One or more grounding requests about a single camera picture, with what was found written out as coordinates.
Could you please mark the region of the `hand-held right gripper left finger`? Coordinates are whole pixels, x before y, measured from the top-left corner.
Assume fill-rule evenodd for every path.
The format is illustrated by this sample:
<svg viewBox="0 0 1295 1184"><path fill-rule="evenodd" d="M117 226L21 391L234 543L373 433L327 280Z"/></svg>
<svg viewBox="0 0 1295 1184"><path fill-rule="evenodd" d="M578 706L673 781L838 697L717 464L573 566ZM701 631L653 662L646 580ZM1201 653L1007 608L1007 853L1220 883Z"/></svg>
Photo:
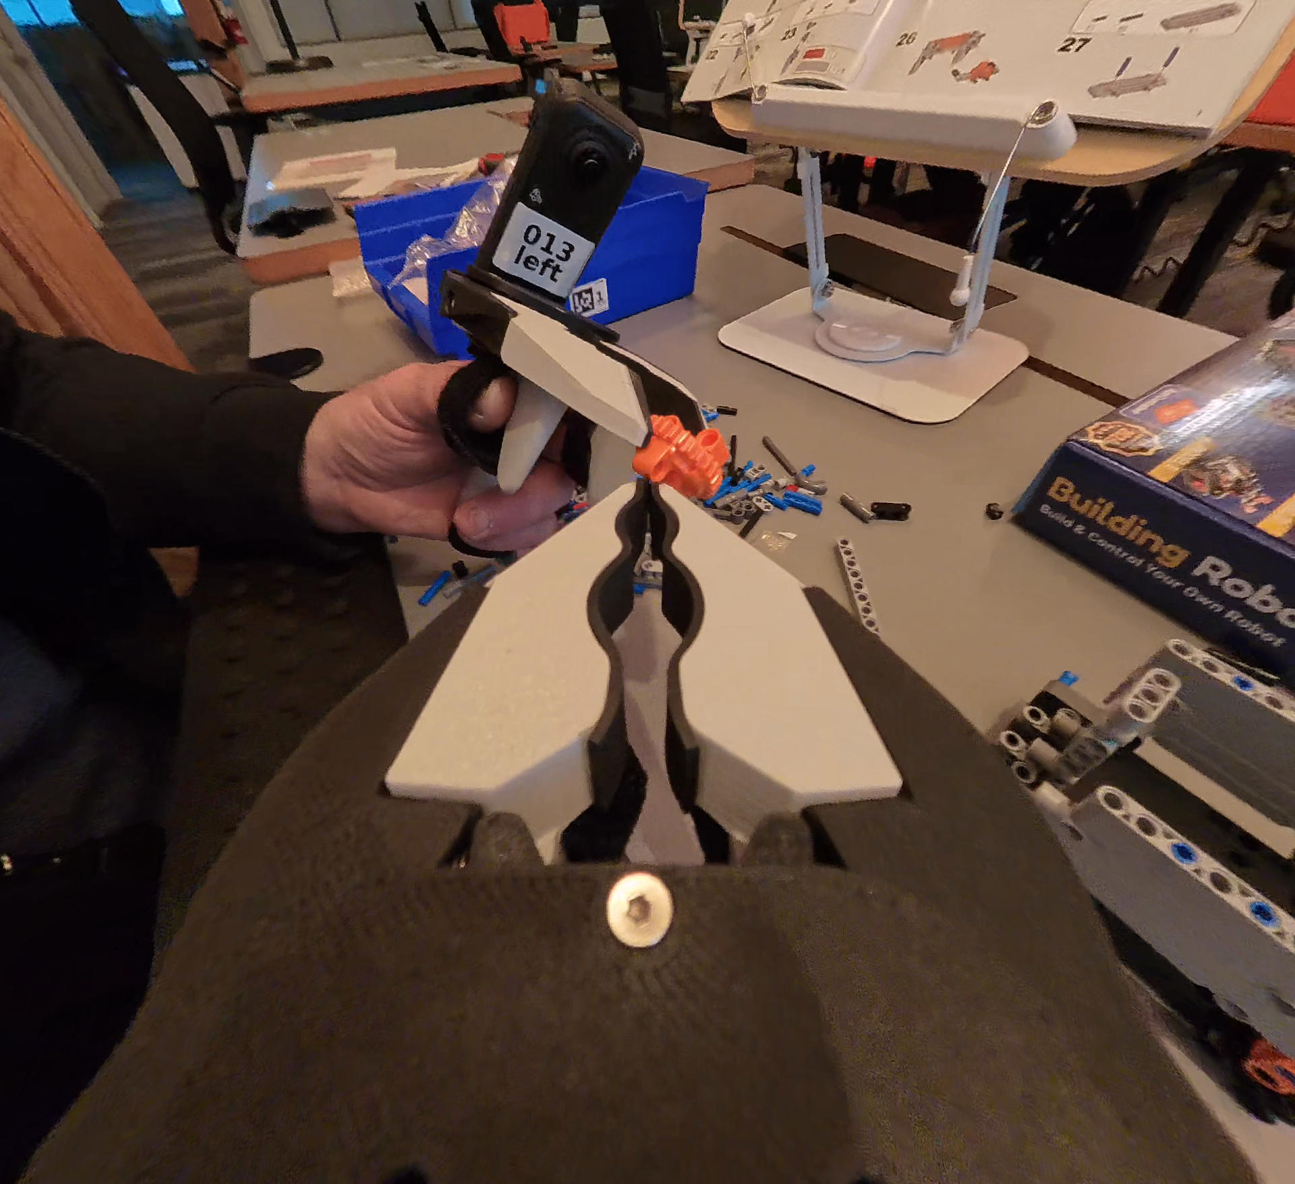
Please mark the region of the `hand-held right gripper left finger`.
<svg viewBox="0 0 1295 1184"><path fill-rule="evenodd" d="M525 820L538 849L607 806L632 745L617 630L649 483L624 483L498 574L390 764L390 795Z"/></svg>

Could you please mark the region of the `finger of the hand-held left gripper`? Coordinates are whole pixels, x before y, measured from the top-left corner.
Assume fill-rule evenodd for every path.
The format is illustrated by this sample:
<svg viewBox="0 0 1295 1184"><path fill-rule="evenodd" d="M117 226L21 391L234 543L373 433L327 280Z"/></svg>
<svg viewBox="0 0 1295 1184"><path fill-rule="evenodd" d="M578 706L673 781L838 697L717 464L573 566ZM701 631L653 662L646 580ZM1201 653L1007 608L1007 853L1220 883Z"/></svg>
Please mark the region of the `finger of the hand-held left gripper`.
<svg viewBox="0 0 1295 1184"><path fill-rule="evenodd" d="M609 432L621 439L649 439L657 432L657 420L667 418L671 428L678 426L694 435L707 428L701 403L673 374L621 345L609 345L607 357L628 370L630 401L638 407L636 414L621 414L615 426L607 424Z"/></svg>
<svg viewBox="0 0 1295 1184"><path fill-rule="evenodd" d="M626 443L649 439L634 370L550 316L511 316L498 355L521 376Z"/></svg>

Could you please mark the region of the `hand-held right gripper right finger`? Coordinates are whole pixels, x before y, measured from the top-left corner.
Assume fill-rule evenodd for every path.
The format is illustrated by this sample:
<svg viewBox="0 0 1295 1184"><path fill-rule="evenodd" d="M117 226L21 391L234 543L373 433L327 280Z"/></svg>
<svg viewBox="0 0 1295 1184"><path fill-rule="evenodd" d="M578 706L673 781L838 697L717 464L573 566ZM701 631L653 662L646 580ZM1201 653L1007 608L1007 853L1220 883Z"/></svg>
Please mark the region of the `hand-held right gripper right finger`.
<svg viewBox="0 0 1295 1184"><path fill-rule="evenodd" d="M730 839L807 806L895 797L903 776L809 589L694 501L649 487L665 670L665 764Z"/></svg>

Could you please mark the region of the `orange toothed gear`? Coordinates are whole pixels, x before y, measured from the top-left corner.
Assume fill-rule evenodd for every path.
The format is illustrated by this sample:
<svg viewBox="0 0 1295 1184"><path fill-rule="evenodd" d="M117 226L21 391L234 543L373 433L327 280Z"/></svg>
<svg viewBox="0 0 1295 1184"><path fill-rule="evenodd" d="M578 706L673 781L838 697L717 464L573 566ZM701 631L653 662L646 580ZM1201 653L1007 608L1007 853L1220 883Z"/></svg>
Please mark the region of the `orange toothed gear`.
<svg viewBox="0 0 1295 1184"><path fill-rule="evenodd" d="M630 460L634 474L688 499L713 499L732 458L721 430L692 432L676 414L651 414L649 428L648 441Z"/></svg>

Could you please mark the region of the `pile of small building parts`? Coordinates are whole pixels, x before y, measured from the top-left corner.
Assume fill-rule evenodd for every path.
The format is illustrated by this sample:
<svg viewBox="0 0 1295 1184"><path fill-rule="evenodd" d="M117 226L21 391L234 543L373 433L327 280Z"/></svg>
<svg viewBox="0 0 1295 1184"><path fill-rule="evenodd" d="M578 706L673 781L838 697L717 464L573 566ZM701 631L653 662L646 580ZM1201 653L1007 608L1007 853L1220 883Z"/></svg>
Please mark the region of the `pile of small building parts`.
<svg viewBox="0 0 1295 1184"><path fill-rule="evenodd" d="M705 512L732 522L744 537L763 514L822 512L826 483L813 485L815 462L797 470L786 462L742 460L736 433L722 437L728 460L717 495L701 501ZM398 537L388 539L386 553L405 612L448 603L461 587L492 580L517 558L515 551L455 555L440 543Z"/></svg>

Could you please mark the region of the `person's left hand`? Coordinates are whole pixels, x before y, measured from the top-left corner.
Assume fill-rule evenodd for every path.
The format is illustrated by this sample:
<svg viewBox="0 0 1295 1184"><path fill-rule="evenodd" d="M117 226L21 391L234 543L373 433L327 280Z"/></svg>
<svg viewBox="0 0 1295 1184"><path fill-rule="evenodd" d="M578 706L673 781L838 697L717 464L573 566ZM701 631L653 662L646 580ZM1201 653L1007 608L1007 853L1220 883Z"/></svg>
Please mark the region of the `person's left hand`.
<svg viewBox="0 0 1295 1184"><path fill-rule="evenodd" d="M517 491L471 489L471 464L446 443L444 387L463 362L405 364L329 399L307 426L300 457L304 510L334 533L448 539L480 551L525 553L559 528L575 482L559 437Z"/></svg>

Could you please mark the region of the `blue plastic bin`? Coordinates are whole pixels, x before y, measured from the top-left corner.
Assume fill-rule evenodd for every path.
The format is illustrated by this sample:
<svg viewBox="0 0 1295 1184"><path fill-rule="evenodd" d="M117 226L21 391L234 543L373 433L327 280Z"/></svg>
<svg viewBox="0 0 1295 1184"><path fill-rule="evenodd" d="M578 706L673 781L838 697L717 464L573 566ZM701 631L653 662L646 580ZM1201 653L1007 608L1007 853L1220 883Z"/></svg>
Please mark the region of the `blue plastic bin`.
<svg viewBox="0 0 1295 1184"><path fill-rule="evenodd" d="M440 312L444 272L432 276L430 305L392 280L413 239L448 232L467 199L490 178L505 182L507 170L448 187L371 199L354 209L359 251L373 287L442 359L469 357L467 334ZM692 293L705 195L707 186L698 178L642 168L571 291L567 309L613 324ZM452 255L448 268L467 268L475 253L467 249Z"/></svg>

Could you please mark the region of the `long grey holed beam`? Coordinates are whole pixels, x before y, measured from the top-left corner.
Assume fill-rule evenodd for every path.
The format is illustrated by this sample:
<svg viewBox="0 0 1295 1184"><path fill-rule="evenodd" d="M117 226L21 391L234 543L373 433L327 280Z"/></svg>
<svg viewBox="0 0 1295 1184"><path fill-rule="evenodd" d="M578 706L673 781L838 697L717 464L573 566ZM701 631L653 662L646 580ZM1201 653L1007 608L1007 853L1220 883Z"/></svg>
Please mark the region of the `long grey holed beam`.
<svg viewBox="0 0 1295 1184"><path fill-rule="evenodd" d="M840 574L845 583L845 593L849 595L849 605L867 631L880 635L880 620L876 606L872 603L863 564L849 537L842 535L834 543L836 560L840 564Z"/></svg>

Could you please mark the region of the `white book stand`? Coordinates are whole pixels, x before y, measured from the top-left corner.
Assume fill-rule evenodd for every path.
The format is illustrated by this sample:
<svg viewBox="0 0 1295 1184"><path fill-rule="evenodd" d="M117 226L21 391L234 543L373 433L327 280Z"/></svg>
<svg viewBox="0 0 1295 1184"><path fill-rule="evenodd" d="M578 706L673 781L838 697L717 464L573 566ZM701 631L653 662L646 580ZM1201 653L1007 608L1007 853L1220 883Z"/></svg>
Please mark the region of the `white book stand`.
<svg viewBox="0 0 1295 1184"><path fill-rule="evenodd" d="M1055 99L990 93L970 101L930 91L772 86L749 49L749 99L713 101L732 136L797 149L809 284L728 322L722 345L903 420L942 424L968 410L1028 359L1028 347L980 330L1009 178L1116 186L1186 164L1253 111L1293 53L1287 26L1222 122L1207 136L1076 124ZM986 199L951 287L953 318L834 285L819 151L957 166L980 174Z"/></svg>

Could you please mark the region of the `grey partly built model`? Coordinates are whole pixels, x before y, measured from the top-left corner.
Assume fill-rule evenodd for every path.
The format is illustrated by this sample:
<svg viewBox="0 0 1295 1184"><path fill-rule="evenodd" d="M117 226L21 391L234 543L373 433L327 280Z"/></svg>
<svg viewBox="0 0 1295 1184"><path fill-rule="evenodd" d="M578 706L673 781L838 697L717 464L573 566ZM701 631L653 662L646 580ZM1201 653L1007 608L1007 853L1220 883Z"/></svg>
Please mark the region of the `grey partly built model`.
<svg viewBox="0 0 1295 1184"><path fill-rule="evenodd" d="M993 739L1120 960L1262 1122L1293 1122L1293 693L1170 639L1103 703L1074 674Z"/></svg>

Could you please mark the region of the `blue robot kit box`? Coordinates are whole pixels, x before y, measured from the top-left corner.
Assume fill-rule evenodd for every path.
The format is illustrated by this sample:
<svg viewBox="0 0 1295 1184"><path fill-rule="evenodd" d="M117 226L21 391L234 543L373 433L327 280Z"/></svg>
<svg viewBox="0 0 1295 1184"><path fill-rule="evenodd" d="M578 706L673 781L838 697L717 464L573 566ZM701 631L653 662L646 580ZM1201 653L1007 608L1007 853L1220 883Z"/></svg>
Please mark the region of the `blue robot kit box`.
<svg viewBox="0 0 1295 1184"><path fill-rule="evenodd" d="M1293 685L1293 312L1072 432L1013 516Z"/></svg>

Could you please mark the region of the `black office chair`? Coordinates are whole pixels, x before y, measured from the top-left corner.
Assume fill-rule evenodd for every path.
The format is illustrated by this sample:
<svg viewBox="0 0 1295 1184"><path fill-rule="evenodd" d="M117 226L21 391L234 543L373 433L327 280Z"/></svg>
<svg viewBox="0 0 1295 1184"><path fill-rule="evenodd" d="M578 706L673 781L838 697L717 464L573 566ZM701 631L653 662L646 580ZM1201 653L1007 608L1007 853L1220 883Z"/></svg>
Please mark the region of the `black office chair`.
<svg viewBox="0 0 1295 1184"><path fill-rule="evenodd" d="M233 172L217 122L117 0L69 0L69 3L175 134L198 182L213 239L225 253L234 255L244 184Z"/></svg>

